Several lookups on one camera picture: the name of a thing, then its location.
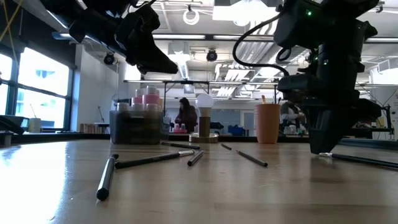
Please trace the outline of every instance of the dark hair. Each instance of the dark hair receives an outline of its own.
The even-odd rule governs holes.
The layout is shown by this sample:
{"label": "dark hair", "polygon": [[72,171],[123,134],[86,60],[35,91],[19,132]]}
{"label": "dark hair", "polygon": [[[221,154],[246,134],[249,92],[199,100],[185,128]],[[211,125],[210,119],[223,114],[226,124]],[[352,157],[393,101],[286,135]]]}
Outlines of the dark hair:
{"label": "dark hair", "polygon": [[185,97],[182,98],[180,100],[180,103],[183,105],[184,110],[182,111],[180,108],[180,114],[188,114],[190,109],[191,109],[191,105],[189,104],[188,99],[186,99]]}

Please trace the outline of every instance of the marker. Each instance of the marker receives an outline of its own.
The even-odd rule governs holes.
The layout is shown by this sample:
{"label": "marker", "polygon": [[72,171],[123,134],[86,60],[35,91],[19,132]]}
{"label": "marker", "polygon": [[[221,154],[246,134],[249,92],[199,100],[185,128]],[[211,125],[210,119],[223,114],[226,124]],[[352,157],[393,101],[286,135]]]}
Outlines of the marker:
{"label": "marker", "polygon": [[223,146],[224,148],[226,148],[226,149],[228,149],[228,150],[232,150],[232,148],[229,147],[229,146],[227,146],[227,145],[221,144],[221,146]]}
{"label": "marker", "polygon": [[185,148],[185,149],[200,149],[199,146],[189,146],[189,145],[167,143],[167,142],[162,142],[161,144],[164,145],[164,146],[182,147],[182,148]]}
{"label": "marker", "polygon": [[367,159],[363,157],[356,157],[356,156],[346,156],[346,155],[341,155],[341,154],[334,154],[334,153],[319,153],[320,156],[325,156],[325,157],[332,157],[335,159],[341,159],[344,161],[350,161],[350,162],[360,162],[363,164],[370,164],[370,165],[376,165],[376,166],[383,166],[383,167],[390,167],[390,168],[395,168],[398,169],[398,164],[394,162],[386,162],[386,161],[379,161],[375,159]]}
{"label": "marker", "polygon": [[199,151],[195,156],[193,156],[189,161],[188,161],[188,166],[193,166],[198,160],[202,157],[203,155],[203,150]]}
{"label": "marker", "polygon": [[114,170],[115,160],[119,158],[119,155],[113,154],[105,164],[104,172],[102,173],[101,182],[99,182],[97,190],[98,200],[105,200],[109,196],[109,190],[111,189],[112,176]]}
{"label": "marker", "polygon": [[245,157],[246,159],[249,159],[250,161],[253,161],[253,162],[255,162],[256,164],[259,164],[260,166],[263,166],[263,167],[267,167],[267,166],[268,166],[268,163],[266,163],[266,162],[264,162],[264,161],[261,161],[261,160],[259,160],[259,159],[256,159],[256,158],[254,158],[254,157],[252,157],[252,156],[249,156],[249,155],[247,155],[246,153],[243,153],[243,152],[238,151],[238,150],[236,150],[236,152],[237,152],[239,155]]}
{"label": "marker", "polygon": [[137,159],[137,160],[133,160],[133,161],[117,162],[114,166],[117,169],[123,169],[123,168],[148,164],[148,163],[152,163],[152,162],[159,162],[159,161],[165,161],[165,160],[169,160],[169,159],[175,159],[180,156],[189,156],[194,153],[195,153],[194,150],[182,151],[182,152],[171,153],[171,154],[166,154],[166,155],[161,155],[161,156]]}

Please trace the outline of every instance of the wooden table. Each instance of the wooden table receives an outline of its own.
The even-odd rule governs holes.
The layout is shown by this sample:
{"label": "wooden table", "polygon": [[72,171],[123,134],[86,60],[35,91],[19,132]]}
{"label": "wooden table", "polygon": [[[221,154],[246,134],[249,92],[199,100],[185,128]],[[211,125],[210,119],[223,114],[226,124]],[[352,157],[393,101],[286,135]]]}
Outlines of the wooden table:
{"label": "wooden table", "polygon": [[[398,223],[398,172],[320,159],[308,144],[226,143],[190,157],[117,170],[109,199],[96,189],[110,154],[154,156],[168,146],[84,140],[0,149],[0,223]],[[338,146],[333,152],[398,162],[398,154]]]}

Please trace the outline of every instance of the person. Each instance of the person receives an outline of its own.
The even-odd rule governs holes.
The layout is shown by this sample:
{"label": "person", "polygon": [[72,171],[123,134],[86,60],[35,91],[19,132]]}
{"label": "person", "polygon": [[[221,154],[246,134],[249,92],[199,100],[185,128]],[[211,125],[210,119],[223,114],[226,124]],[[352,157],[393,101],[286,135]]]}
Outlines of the person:
{"label": "person", "polygon": [[286,101],[282,106],[280,106],[280,122],[296,124],[299,123],[298,120],[305,119],[304,114],[299,113],[299,109],[291,101]]}
{"label": "person", "polygon": [[189,104],[189,101],[184,97],[180,100],[180,112],[175,119],[175,123],[185,124],[185,129],[188,133],[192,133],[197,125],[198,115],[195,107]]}

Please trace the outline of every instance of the orange cup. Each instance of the orange cup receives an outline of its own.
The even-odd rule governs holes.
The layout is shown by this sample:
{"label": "orange cup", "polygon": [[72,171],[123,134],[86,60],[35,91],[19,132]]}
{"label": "orange cup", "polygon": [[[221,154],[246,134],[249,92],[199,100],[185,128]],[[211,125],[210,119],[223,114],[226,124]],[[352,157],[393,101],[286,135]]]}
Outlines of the orange cup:
{"label": "orange cup", "polygon": [[257,141],[260,144],[276,144],[279,135],[279,110],[277,104],[256,105],[254,116],[256,120]]}

